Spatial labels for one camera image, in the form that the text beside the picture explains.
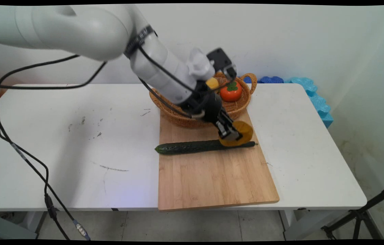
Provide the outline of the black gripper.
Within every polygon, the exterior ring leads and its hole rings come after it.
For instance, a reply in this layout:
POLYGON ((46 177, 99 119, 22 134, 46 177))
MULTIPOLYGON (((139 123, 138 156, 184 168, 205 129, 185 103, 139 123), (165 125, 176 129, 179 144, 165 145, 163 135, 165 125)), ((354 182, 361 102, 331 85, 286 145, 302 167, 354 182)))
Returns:
POLYGON ((228 113, 223 112, 220 96, 214 92, 192 93, 180 104, 180 108, 193 119, 215 124, 220 138, 228 137, 228 141, 242 138, 242 124, 233 124, 228 113))

